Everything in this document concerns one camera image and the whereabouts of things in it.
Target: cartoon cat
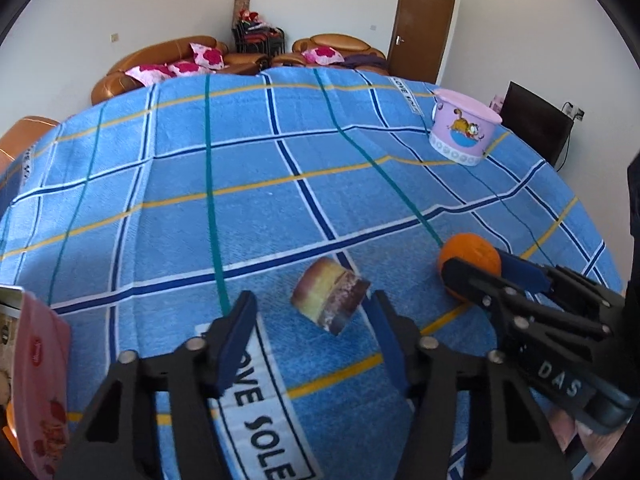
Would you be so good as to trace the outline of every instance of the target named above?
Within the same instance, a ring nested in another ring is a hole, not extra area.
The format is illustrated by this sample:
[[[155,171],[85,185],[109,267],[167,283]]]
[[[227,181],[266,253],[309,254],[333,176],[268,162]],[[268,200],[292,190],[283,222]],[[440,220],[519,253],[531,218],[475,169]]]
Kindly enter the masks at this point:
[[[458,118],[455,121],[453,121],[453,124],[449,127],[450,130],[460,132],[461,134],[465,135],[469,139],[473,139],[473,140],[484,139],[484,136],[482,137],[479,136],[480,131],[479,131],[478,125],[475,123],[469,123],[469,121],[467,121],[465,118],[462,117],[462,110],[460,108],[456,108],[455,110],[453,110],[453,113],[455,113],[458,116]]]

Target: human hand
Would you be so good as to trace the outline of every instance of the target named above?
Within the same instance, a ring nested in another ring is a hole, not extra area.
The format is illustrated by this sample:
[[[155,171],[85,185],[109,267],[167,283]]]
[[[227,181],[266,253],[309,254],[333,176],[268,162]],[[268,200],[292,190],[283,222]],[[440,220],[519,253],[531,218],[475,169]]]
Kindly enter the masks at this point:
[[[593,468],[585,474],[583,480],[591,478],[604,464],[604,461],[613,451],[613,448],[616,447],[622,433],[625,431],[625,427],[622,427],[608,435],[596,434],[584,424],[576,422],[566,412],[557,408],[554,408],[549,415],[549,425],[563,452],[576,434],[580,436],[584,449],[593,462]]]

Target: leather sofa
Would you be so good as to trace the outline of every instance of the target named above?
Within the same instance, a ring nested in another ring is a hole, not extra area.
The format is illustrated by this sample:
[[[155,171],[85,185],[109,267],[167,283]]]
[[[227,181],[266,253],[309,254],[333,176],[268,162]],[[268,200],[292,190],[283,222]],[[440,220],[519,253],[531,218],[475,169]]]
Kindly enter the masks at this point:
[[[193,51],[190,43],[199,43],[211,48],[219,49],[227,68],[218,70],[217,73],[255,75],[268,65],[266,54],[230,54],[225,43],[217,41],[210,36],[190,36],[178,40],[158,43],[129,54],[119,60],[98,81],[91,92],[91,102],[94,105],[111,99],[116,95],[142,88],[142,83],[129,77],[125,72],[141,64],[165,64],[180,60],[193,61]]]
[[[347,36],[346,34],[316,34],[311,38],[303,38],[297,40],[291,47],[292,52],[288,54],[280,54],[271,60],[271,66],[303,66],[303,67],[318,67],[315,63],[306,62],[302,56],[302,52],[318,46],[330,46],[342,54],[343,57],[351,56],[353,54],[375,54],[382,59],[386,59],[378,49],[373,48],[370,44],[365,43],[353,36]],[[331,68],[343,68],[337,65],[329,65]],[[389,75],[387,70],[384,70],[377,66],[359,65],[358,70],[367,70],[369,72],[376,72],[382,75]]]
[[[0,173],[58,124],[46,117],[28,116],[9,128],[0,138]]]

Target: door frame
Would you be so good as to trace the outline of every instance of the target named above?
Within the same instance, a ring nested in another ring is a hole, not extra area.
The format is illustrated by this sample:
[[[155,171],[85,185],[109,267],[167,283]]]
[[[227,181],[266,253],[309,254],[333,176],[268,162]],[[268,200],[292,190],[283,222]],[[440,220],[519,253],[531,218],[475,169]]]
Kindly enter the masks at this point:
[[[388,60],[391,60],[391,56],[393,54],[394,47],[396,46],[396,37],[398,36],[398,15],[400,14],[400,4],[401,3],[402,3],[402,0],[398,0],[398,2],[396,3],[396,17],[394,18],[394,28],[391,31],[391,41],[389,42],[389,50],[386,53],[386,58]],[[439,61],[439,64],[438,64],[439,65],[438,75],[440,75],[440,70],[442,69],[442,60],[444,59],[444,53],[447,51],[447,45],[449,44],[449,35],[451,34],[451,23],[453,23],[453,15],[454,15],[455,12],[456,12],[456,9],[455,9],[455,6],[454,6],[454,10],[453,10],[453,13],[451,15],[451,19],[449,20],[449,27],[447,27],[447,39],[444,42],[444,45],[442,47],[442,52],[440,53],[440,61]]]

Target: pink bucket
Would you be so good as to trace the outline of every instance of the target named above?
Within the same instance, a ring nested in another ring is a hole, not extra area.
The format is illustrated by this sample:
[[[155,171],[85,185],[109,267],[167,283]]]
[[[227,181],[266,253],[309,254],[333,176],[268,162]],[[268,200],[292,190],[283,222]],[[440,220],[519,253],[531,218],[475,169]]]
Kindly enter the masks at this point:
[[[439,89],[435,94],[431,145],[459,164],[479,164],[502,118],[480,101],[453,90]]]

